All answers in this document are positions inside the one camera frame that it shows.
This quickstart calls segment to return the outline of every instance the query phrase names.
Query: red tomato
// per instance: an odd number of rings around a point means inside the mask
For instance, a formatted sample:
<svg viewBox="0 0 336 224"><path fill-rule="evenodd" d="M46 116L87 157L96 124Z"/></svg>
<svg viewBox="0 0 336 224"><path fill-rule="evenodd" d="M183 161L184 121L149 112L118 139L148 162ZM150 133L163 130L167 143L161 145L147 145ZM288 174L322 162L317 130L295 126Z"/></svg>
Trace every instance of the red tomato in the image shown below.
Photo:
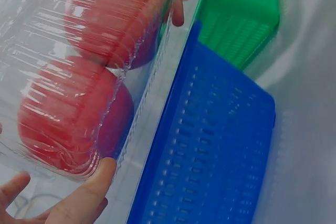
<svg viewBox="0 0 336 224"><path fill-rule="evenodd" d="M159 25L160 22L155 22L147 31L145 37L146 39L141 43L138 47L137 54L135 55L135 58L131 62L131 68L138 68L143 66L144 64L150 62L156 54L157 50L157 43L158 43L158 33L159 33Z"/></svg>
<svg viewBox="0 0 336 224"><path fill-rule="evenodd" d="M83 57L108 67L123 68L157 19L166 0L67 0L65 29L68 40ZM147 40L153 40L150 29ZM148 63L148 47L136 55L138 67Z"/></svg>
<svg viewBox="0 0 336 224"><path fill-rule="evenodd" d="M111 102L116 83L109 70L84 58L52 61L22 99L18 113L22 142L54 168L87 172L98 154L112 155L134 112L123 84Z"/></svg>

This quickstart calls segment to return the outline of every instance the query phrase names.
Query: white surface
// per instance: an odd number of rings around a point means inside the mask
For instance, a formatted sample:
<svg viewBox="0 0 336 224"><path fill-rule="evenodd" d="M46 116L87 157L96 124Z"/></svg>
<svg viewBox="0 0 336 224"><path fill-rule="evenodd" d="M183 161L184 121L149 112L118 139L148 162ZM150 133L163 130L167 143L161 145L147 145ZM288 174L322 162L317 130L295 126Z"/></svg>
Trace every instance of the white surface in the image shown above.
<svg viewBox="0 0 336 224"><path fill-rule="evenodd" d="M336 1L282 0L277 38L248 69L277 105L256 224L336 223Z"/></svg>
<svg viewBox="0 0 336 224"><path fill-rule="evenodd" d="M134 137L128 145L124 161L108 192L109 205L97 223L111 223L112 221L113 224L122 224L127 220L142 168L181 57L197 2L198 0L185 2L185 25L182 28L171 28L170 40L166 47L163 61L157 71L152 90L148 95L135 129ZM0 177L0 184L9 180L15 174L13 170L1 165L0 171L3 174ZM16 202L22 209L18 211L17 206L12 204L8 211L12 215L16 214L18 218L36 216L55 204L59 198L66 197L77 187L77 183L70 182L60 176L50 180L33 179L29 187L21 194L24 198L19 198ZM32 197L36 196L38 198L30 203L28 202Z"/></svg>

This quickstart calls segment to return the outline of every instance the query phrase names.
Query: clear plastic packaging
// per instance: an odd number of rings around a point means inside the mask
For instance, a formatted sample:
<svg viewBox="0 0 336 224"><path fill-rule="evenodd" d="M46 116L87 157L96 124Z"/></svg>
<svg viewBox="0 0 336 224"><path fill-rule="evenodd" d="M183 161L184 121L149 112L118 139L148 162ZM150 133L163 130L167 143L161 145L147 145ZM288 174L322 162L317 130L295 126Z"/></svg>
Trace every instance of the clear plastic packaging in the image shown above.
<svg viewBox="0 0 336 224"><path fill-rule="evenodd" d="M0 0L1 158L75 179L118 159L169 1Z"/></svg>

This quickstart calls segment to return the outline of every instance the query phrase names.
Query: green plastic basket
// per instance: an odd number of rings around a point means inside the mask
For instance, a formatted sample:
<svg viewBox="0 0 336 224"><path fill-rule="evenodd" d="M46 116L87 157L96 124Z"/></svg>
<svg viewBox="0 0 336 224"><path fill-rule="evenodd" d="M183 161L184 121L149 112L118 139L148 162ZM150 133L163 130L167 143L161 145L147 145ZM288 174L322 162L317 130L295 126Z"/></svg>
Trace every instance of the green plastic basket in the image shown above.
<svg viewBox="0 0 336 224"><path fill-rule="evenodd" d="M279 0L200 0L199 40L244 69L279 24Z"/></svg>

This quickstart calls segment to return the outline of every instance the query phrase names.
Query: blue plastic basket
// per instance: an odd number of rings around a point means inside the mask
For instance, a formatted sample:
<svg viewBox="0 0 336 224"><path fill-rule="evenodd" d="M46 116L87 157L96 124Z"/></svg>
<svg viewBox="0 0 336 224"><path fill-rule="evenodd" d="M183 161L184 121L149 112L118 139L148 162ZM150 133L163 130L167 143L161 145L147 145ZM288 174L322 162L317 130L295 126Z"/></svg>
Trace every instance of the blue plastic basket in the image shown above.
<svg viewBox="0 0 336 224"><path fill-rule="evenodd" d="M251 223L275 120L273 98L188 38L129 224Z"/></svg>

